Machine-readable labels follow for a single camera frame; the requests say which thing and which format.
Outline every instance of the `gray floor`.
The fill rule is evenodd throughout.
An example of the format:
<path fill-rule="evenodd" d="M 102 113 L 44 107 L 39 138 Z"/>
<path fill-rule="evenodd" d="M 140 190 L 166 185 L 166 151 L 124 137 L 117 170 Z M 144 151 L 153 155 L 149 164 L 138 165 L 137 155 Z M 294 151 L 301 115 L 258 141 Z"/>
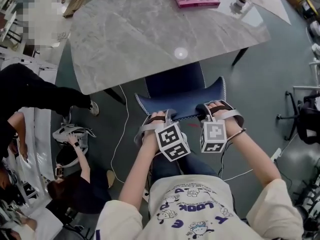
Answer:
<path fill-rule="evenodd" d="M 293 85 L 315 84 L 313 74 L 308 66 L 308 63 L 313 60 L 313 53 L 306 35 L 306 23 L 286 0 L 283 0 L 283 4 L 292 25 L 288 25 L 272 13 L 257 6 L 268 27 L 271 40 L 250 47 L 234 68 L 231 68 L 231 63 L 237 52 L 201 61 L 207 85 L 212 84 L 217 77 L 224 76 L 227 101 L 242 113 L 248 134 L 270 157 L 277 148 L 286 146 L 287 142 L 283 140 L 283 136 L 288 134 L 291 129 L 291 121 L 281 121 L 279 124 L 276 122 L 277 114 L 289 115 L 293 113 L 290 101 L 285 98 L 285 91 L 292 91 Z M 69 42 L 62 54 L 56 84 L 79 90 L 73 71 Z M 122 87 L 127 96 L 130 117 L 125 135 L 116 152 L 113 167 L 117 176 L 124 181 L 138 152 L 133 138 L 145 119 L 143 111 L 134 99 L 134 93 L 146 95 L 146 89 L 143 79 L 123 84 Z M 115 90 L 119 94 L 121 93 L 119 87 L 116 87 Z M 305 92 L 299 91 L 296 93 L 296 97 L 301 98 L 305 94 Z M 99 164 L 103 168 L 109 169 L 114 149 L 122 134 L 127 117 L 126 107 L 104 92 L 95 93 L 91 98 L 99 105 L 100 115 L 95 118 L 85 109 L 75 108 L 72 113 L 72 123 L 93 129 L 97 138 L 89 140 L 88 160 L 92 166 Z M 52 131 L 59 127 L 61 120 L 60 116 L 52 113 Z M 194 119 L 181 123 L 182 130 L 188 136 L 190 147 L 218 171 L 221 167 L 220 155 L 200 153 L 200 128 L 190 126 L 190 124 L 199 125 L 199 122 Z M 311 168 L 319 157 L 318 149 L 318 145 L 306 145 L 296 136 L 282 157 L 279 158 L 279 168 L 293 180 L 289 190 L 291 194 L 301 188 L 302 180 L 310 178 Z M 58 150 L 57 146 L 53 146 L 52 154 Z M 224 166 L 224 179 L 250 169 L 247 162 L 233 146 L 225 154 Z M 244 218 L 262 188 L 251 172 L 228 183 L 235 197 L 238 215 Z M 110 190 L 113 198 L 117 198 L 121 187 L 120 182 L 115 182 L 114 187 Z M 143 201 L 141 213 L 144 224 L 148 221 L 147 210 L 147 203 Z"/>

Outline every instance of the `gray marble table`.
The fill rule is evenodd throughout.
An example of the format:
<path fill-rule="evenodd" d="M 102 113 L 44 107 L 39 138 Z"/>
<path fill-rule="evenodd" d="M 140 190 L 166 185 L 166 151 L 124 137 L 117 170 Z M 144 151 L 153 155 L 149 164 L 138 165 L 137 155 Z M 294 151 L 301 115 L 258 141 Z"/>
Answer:
<path fill-rule="evenodd" d="M 180 9 L 175 0 L 92 0 L 71 27 L 81 91 L 96 93 L 269 40 L 255 6 L 239 10 L 235 1 Z"/>

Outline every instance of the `blue jeans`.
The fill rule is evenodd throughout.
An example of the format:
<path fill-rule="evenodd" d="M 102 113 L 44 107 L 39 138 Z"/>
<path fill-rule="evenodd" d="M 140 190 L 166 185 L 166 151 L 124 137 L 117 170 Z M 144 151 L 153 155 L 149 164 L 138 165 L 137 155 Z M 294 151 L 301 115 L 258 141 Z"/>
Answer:
<path fill-rule="evenodd" d="M 163 154 L 158 154 L 153 159 L 151 186 L 159 179 L 181 175 L 179 166 L 184 175 L 209 175 L 218 177 L 210 165 L 202 161 L 193 152 L 173 162 L 170 162 Z"/>

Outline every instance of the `smartwatch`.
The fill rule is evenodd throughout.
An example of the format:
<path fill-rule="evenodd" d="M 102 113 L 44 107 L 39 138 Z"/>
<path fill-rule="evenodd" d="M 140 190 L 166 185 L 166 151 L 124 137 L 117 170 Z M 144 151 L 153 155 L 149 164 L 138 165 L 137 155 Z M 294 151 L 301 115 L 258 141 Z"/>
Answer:
<path fill-rule="evenodd" d="M 76 148 L 76 147 L 79 147 L 80 145 L 79 145 L 79 142 L 77 141 L 77 142 L 74 143 L 72 146 L 73 146 L 74 148 Z"/>

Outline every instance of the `blue leather chair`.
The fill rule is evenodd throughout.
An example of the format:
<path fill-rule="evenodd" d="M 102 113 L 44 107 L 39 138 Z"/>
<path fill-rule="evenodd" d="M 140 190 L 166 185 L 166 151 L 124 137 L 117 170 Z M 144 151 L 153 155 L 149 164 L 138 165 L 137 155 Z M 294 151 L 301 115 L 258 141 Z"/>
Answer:
<path fill-rule="evenodd" d="M 135 93 L 142 110 L 153 112 L 173 109 L 174 121 L 200 116 L 196 106 L 210 101 L 226 100 L 226 84 L 220 76 L 211 86 L 206 82 L 200 62 L 180 66 L 145 78 L 148 97 Z"/>

